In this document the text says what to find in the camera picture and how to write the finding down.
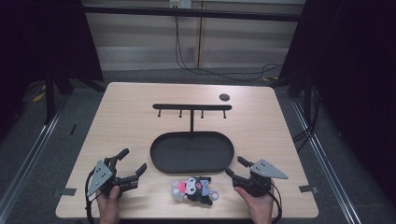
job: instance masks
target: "black tray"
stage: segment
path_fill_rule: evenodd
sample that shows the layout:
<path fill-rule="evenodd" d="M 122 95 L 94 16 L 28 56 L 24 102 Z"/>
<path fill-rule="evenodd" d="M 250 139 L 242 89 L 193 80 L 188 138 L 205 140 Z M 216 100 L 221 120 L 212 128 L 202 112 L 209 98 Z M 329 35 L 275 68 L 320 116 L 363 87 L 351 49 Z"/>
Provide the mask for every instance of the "black tray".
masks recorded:
<path fill-rule="evenodd" d="M 167 174 L 217 173 L 233 159 L 233 143 L 222 133 L 164 133 L 151 145 L 154 166 Z"/>

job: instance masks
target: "wooden table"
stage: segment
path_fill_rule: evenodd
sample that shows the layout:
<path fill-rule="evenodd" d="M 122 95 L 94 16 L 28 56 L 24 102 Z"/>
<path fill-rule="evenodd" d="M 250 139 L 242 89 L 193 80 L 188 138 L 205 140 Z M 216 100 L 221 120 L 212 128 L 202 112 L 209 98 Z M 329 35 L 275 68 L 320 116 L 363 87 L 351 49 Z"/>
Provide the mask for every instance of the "wooden table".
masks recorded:
<path fill-rule="evenodd" d="M 220 100 L 230 95 L 228 102 Z M 303 167 L 276 99 L 274 90 L 266 87 L 242 87 L 190 84 L 111 83 L 108 85 L 96 116 L 66 187 L 77 189 L 75 196 L 62 196 L 58 217 L 85 217 L 84 185 L 88 173 L 98 160 L 117 155 L 122 149 L 130 153 L 117 164 L 117 176 L 134 175 L 147 163 L 138 189 L 123 193 L 120 198 L 121 218 L 249 218 L 242 198 L 233 190 L 232 180 L 224 172 L 200 174 L 211 176 L 210 189 L 219 192 L 212 206 L 190 201 L 176 201 L 171 194 L 173 180 L 191 175 L 168 175 L 157 170 L 150 158 L 152 142 L 163 133 L 190 129 L 190 113 L 164 110 L 158 118 L 153 104 L 231 105 L 227 119 L 222 112 L 207 111 L 205 118 L 195 119 L 195 131 L 225 134 L 233 142 L 234 159 L 230 168 L 237 175 L 249 177 L 248 168 L 237 162 L 265 159 L 285 173 L 289 179 L 274 179 L 283 203 L 283 217 L 316 217 L 318 208 L 312 193 L 301 193 L 308 185 Z M 273 216 L 277 214 L 275 205 Z M 96 203 L 92 215 L 98 217 Z"/>

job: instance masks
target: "small toy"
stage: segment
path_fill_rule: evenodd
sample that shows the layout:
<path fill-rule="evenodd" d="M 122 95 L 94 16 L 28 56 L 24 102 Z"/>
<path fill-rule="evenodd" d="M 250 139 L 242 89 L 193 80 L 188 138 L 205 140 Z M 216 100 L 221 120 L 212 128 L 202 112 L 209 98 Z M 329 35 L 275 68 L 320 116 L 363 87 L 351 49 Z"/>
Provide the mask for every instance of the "small toy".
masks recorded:
<path fill-rule="evenodd" d="M 211 177 L 190 177 L 185 181 L 174 181 L 172 183 L 172 195 L 175 199 L 183 201 L 189 199 L 193 202 L 212 205 L 219 198 L 216 190 L 210 190 L 207 186 Z"/>

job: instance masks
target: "gray floor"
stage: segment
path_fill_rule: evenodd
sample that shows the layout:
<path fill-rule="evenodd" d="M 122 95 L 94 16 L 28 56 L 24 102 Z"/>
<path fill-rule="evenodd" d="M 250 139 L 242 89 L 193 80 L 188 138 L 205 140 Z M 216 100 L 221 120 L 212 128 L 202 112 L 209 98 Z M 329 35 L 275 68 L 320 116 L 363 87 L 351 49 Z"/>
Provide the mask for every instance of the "gray floor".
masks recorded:
<path fill-rule="evenodd" d="M 264 77 L 277 77 L 279 69 L 266 73 Z M 212 71 L 241 72 L 247 70 L 251 71 L 254 68 L 215 69 Z M 232 78 L 248 80 L 256 76 L 235 75 Z M 267 86 L 270 83 L 262 77 L 250 81 L 241 81 L 215 75 L 195 75 L 181 69 L 113 71 L 105 72 L 104 77 L 106 80 L 102 84 L 104 86 L 111 81 L 246 86 Z M 29 170 L 30 174 L 23 184 L 19 197 L 12 204 L 12 209 L 7 214 L 5 223 L 71 224 L 77 222 L 77 220 L 60 219 L 55 216 L 59 197 L 53 196 L 52 193 L 56 189 L 64 188 L 103 93 L 94 91 L 78 81 L 72 81 L 75 90 L 70 96 L 57 94 L 57 105 L 62 105 L 62 102 L 64 102 L 59 120 L 42 152 L 37 155 L 37 162 Z M 291 136 L 295 136 L 303 130 L 303 127 L 293 108 L 292 100 L 301 102 L 302 98 L 290 99 L 287 95 L 287 88 L 276 88 L 276 96 L 288 123 Z M 2 203 L 6 193 L 12 192 L 13 189 L 9 189 L 9 186 L 11 186 L 14 177 L 17 176 L 20 167 L 43 129 L 46 116 L 45 98 L 38 103 L 31 102 L 38 91 L 39 87 L 26 92 L 23 111 L 6 137 L 2 139 L 0 145 L 2 164 L 0 196 L 2 197 Z M 396 223 L 395 207 L 370 174 L 356 160 L 347 143 L 340 139 L 337 128 L 323 105 L 319 110 L 315 131 L 334 171 L 356 208 L 361 223 Z M 279 223 L 348 223 L 309 142 L 304 145 L 299 156 L 310 185 L 318 189 L 315 199 L 319 208 L 319 215 L 313 219 L 284 218 Z"/>

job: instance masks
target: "human hand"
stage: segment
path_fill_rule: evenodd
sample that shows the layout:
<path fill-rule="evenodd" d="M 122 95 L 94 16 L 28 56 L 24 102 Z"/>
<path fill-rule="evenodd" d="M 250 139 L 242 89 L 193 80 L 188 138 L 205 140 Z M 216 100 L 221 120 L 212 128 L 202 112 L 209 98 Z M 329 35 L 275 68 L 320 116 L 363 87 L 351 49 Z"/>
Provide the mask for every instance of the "human hand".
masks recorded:
<path fill-rule="evenodd" d="M 271 223 L 274 199 L 270 195 L 253 197 L 240 187 L 235 187 L 234 190 L 245 200 L 250 217 L 255 224 Z M 271 186 L 270 192 L 274 194 L 273 186 Z"/>
<path fill-rule="evenodd" d="M 114 186 L 110 194 L 105 196 L 100 190 L 96 191 L 96 201 L 98 202 L 100 224 L 118 224 L 120 221 L 120 208 L 117 196 L 120 187 Z"/>

